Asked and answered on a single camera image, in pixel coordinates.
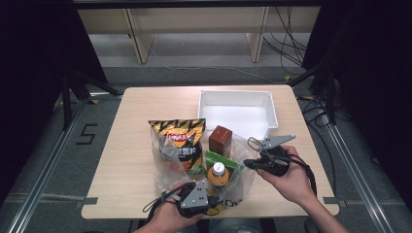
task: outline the clear plastic bag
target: clear plastic bag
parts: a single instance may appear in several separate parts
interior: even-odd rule
[[[213,131],[205,130],[200,143],[203,148],[202,156],[208,149],[208,139]],[[206,178],[206,173],[191,176],[186,173],[181,161],[179,160],[179,151],[173,142],[166,137],[160,137],[152,129],[153,155],[156,172],[154,175],[154,185],[156,191],[160,194],[162,191],[170,190],[176,183],[199,181]],[[230,160],[236,165],[231,171],[229,181],[225,186],[216,187],[211,183],[207,184],[208,195],[219,196],[221,204],[214,209],[210,209],[208,215],[217,215],[224,209],[235,207],[246,197],[255,178],[256,172],[247,169],[243,164],[245,159],[256,159],[258,153],[250,148],[247,139],[235,134],[232,135]],[[206,167],[206,159],[203,158],[203,166]]]

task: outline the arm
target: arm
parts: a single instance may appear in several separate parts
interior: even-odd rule
[[[152,220],[133,233],[175,233],[180,229],[196,224],[203,218],[203,215],[197,215],[191,218],[181,216],[174,204],[176,201],[171,197],[168,197],[166,200],[169,202],[165,202],[157,208]]]
[[[283,148],[287,154],[297,155],[294,147]],[[299,205],[315,221],[321,232],[349,232],[315,196],[304,169],[299,165],[291,163],[288,173],[283,177],[275,177],[260,169],[257,169],[257,173],[287,200]]]

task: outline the bottle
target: bottle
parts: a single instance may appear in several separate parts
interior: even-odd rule
[[[214,186],[224,186],[229,181],[229,171],[224,164],[217,162],[208,171],[209,182]]]

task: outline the red logo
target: red logo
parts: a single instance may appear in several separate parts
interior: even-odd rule
[[[167,137],[172,142],[184,142],[187,139],[186,134],[169,134]]]

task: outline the gray floor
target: gray floor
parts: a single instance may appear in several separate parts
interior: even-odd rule
[[[271,35],[265,36],[273,42]],[[174,34],[158,35],[153,44],[147,64],[137,64],[133,47],[127,35],[104,35],[90,37],[109,84],[118,89],[129,86],[151,85],[191,85],[191,84],[273,84],[281,83],[284,76],[304,72],[294,63],[263,44],[259,63],[252,63],[244,34]],[[309,34],[296,34],[295,39],[306,44]],[[294,88],[297,96],[308,94],[311,80]],[[93,86],[90,90],[100,91]],[[42,198],[29,217],[25,232],[129,232],[135,227],[133,219],[86,220],[81,217],[81,204],[86,196],[94,171],[98,164],[120,99],[108,97],[97,104],[73,104],[80,114],[68,136],[67,143],[54,172],[43,190]],[[303,110],[314,107],[314,103],[299,101]],[[320,112],[311,111],[304,116],[316,117]],[[350,155],[359,167],[369,193],[376,198],[390,225],[386,232],[412,232],[412,215],[388,180],[379,164],[371,162],[373,153],[364,141],[356,125],[345,111],[335,113],[336,130],[342,135]],[[61,135],[62,106],[59,101],[51,116],[48,127],[32,156],[21,172],[15,187],[0,210],[0,232],[7,232],[17,216],[24,198],[42,173]],[[84,142],[81,137],[86,124],[87,133],[95,134],[93,143]],[[374,221],[371,211],[362,196],[357,183],[354,183],[345,155],[330,137],[330,126],[309,127],[330,183],[336,184],[335,194],[342,203],[337,216],[351,232],[384,232]],[[330,154],[322,140],[325,140]],[[305,217],[276,217],[277,232],[304,232]]]

